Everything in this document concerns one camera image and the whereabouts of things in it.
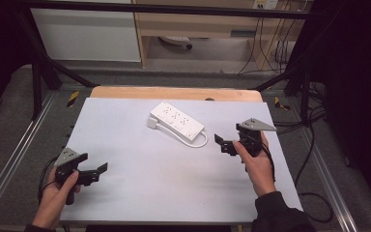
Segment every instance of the person's left hand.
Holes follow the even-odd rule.
[[[66,203],[69,191],[74,188],[76,193],[80,192],[80,186],[74,186],[79,176],[78,171],[74,171],[68,180],[60,188],[55,181],[56,168],[50,171],[47,182],[52,183],[48,185],[43,191],[43,198],[38,212],[32,224],[40,228],[54,230],[60,220],[60,214]]]

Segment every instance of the floor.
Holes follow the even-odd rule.
[[[277,72],[256,72],[254,62],[249,62],[249,46],[244,40],[192,39],[193,49],[187,50],[153,38],[149,62],[146,68],[138,64],[90,64],[84,67],[73,64],[73,69],[82,76],[102,85],[142,85],[179,86],[246,89],[255,87],[277,75]],[[276,69],[277,64],[271,60]],[[48,108],[43,123],[31,143],[25,148],[23,159],[19,161],[11,181],[0,196],[0,231],[22,230],[22,225],[30,222],[36,212],[36,188],[39,175],[47,160],[58,154],[68,142],[68,134],[78,117],[84,99],[90,89],[76,85],[74,81],[62,76],[65,83],[58,92],[47,92],[54,98]],[[12,158],[18,141],[31,124],[32,86],[30,70],[21,69],[13,76],[11,84],[0,103],[0,172]],[[279,82],[262,93],[268,103],[273,120],[296,122],[298,120],[299,96],[285,98],[282,89],[286,83]],[[72,108],[66,104],[73,91],[80,90]],[[279,97],[284,107],[275,107],[275,97]],[[310,106],[316,107],[317,101]],[[337,144],[329,123],[319,120],[314,124],[315,147],[326,162],[332,179],[343,196],[346,207],[355,221],[357,231],[371,231],[371,191],[357,169],[345,164],[340,145]],[[309,129],[294,130],[279,135],[287,164],[293,177],[298,175],[300,166],[309,150]],[[300,177],[298,192],[315,192],[328,199],[328,187],[318,171],[316,155],[305,166]],[[327,204],[319,198],[301,198],[304,210],[315,218],[328,218]],[[330,222],[312,220],[318,231],[342,231],[340,219],[335,215]],[[80,231],[75,226],[72,231]]]

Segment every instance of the white cabinet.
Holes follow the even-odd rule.
[[[46,51],[53,59],[140,62],[133,13],[31,10]]]

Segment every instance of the person's right hand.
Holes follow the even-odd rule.
[[[75,185],[79,177],[78,171],[74,171],[61,187],[55,182],[55,173],[56,167],[49,174],[50,184],[44,189],[41,205],[32,222],[32,225],[49,230],[58,226],[69,191],[74,189],[74,192],[80,192],[80,186]]]
[[[262,131],[261,138],[263,143],[268,147],[268,140]],[[251,180],[258,197],[276,191],[273,183],[271,162],[267,154],[264,151],[261,151],[258,157],[254,158],[246,151],[240,142],[233,141],[233,144],[237,153],[243,160],[243,163],[245,163],[249,179]]]

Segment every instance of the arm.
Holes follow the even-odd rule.
[[[264,144],[268,146],[268,140],[262,132],[261,137]],[[254,158],[240,142],[234,141],[233,143],[245,163],[249,179],[258,195],[255,201],[258,217],[252,222],[251,231],[315,231],[305,213],[288,208],[282,194],[276,191],[267,154],[261,151]]]
[[[59,224],[60,214],[65,206],[69,191],[73,188],[75,192],[80,191],[80,188],[75,186],[79,176],[78,171],[74,171],[61,188],[55,182],[55,171],[56,168],[53,168],[49,174],[48,182],[50,184],[44,189],[38,212],[32,224],[26,226],[25,232],[54,231]]]

